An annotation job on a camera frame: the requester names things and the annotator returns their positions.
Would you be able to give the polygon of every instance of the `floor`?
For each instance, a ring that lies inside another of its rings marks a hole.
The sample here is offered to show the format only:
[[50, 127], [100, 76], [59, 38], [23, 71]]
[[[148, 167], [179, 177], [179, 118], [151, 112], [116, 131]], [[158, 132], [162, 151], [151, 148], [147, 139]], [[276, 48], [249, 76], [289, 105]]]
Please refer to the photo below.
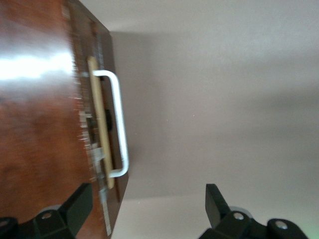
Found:
[[130, 179], [113, 239], [194, 239], [205, 184], [319, 239], [319, 3], [82, 0], [111, 31]]

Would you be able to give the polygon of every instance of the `wall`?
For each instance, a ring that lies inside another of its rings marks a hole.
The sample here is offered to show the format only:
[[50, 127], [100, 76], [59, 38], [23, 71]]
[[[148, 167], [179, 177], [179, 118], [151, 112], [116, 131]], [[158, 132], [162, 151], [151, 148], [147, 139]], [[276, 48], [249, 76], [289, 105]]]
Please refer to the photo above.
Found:
[[82, 0], [111, 31], [130, 147], [114, 239], [198, 238], [206, 183], [319, 238], [319, 3]]

